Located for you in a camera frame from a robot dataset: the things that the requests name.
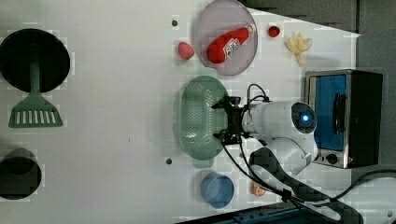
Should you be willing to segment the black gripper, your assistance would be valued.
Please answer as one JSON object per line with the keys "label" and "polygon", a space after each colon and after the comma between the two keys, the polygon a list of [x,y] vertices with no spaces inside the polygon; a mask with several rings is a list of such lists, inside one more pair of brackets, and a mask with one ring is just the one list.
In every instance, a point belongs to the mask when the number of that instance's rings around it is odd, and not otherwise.
{"label": "black gripper", "polygon": [[240,102],[240,97],[224,96],[211,106],[212,109],[223,109],[227,116],[227,127],[213,134],[223,145],[241,144],[242,138],[247,136],[242,127],[243,113],[246,108],[240,107]]}

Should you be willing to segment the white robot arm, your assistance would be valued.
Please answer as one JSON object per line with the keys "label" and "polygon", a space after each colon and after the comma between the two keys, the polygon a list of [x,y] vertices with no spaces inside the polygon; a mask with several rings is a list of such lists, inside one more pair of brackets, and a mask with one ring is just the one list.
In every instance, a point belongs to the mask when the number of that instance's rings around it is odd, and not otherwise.
{"label": "white robot arm", "polygon": [[227,115],[227,126],[215,134],[223,147],[242,145],[255,139],[260,147],[243,160],[241,172],[260,187],[281,197],[284,202],[306,208],[336,224],[363,224],[363,217],[351,205],[342,203],[299,173],[317,156],[314,139],[317,117],[302,102],[261,103],[250,100],[241,106],[238,97],[225,96],[213,104]]}

